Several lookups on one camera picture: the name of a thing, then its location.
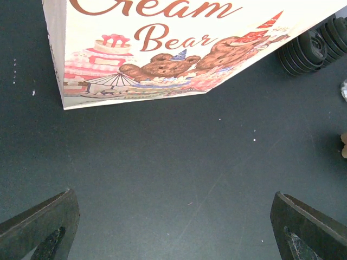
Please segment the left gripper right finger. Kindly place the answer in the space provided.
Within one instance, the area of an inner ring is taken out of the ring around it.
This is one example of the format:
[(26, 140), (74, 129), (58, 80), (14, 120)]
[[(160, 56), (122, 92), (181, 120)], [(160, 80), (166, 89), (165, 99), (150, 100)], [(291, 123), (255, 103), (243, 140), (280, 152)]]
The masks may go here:
[(270, 219), (282, 259), (346, 259), (346, 226), (298, 199), (277, 192)]

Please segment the white printed paper bag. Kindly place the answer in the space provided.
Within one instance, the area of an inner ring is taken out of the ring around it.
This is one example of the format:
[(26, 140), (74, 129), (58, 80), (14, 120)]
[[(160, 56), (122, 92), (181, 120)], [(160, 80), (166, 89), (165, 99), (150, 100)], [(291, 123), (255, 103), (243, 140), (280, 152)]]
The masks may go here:
[(65, 110), (204, 94), (346, 1), (43, 1)]

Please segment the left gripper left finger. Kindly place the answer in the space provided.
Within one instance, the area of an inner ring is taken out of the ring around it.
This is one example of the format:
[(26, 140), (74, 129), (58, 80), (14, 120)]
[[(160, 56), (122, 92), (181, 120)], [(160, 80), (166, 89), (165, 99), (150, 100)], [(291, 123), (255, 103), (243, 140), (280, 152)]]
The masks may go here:
[(67, 259), (79, 219), (72, 189), (37, 204), (1, 223), (1, 259)]

